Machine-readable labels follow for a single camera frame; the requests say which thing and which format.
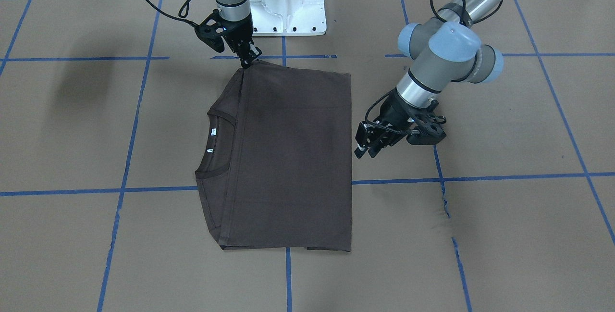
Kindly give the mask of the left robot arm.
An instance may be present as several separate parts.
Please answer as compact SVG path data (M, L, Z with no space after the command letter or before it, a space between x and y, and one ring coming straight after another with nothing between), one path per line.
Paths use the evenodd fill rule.
M504 58L485 45L471 27L485 21L503 0L453 0L423 24L410 23L398 35L398 49L413 64L397 86L376 101L379 115L360 122L356 157L376 155L406 139L411 145L437 145L446 137L446 118L435 115L438 97L450 83L487 83L499 77Z

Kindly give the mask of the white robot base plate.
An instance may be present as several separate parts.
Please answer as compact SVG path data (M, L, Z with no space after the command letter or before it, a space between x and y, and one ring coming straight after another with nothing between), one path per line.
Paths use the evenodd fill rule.
M327 32L325 0L249 0L253 35L321 36Z

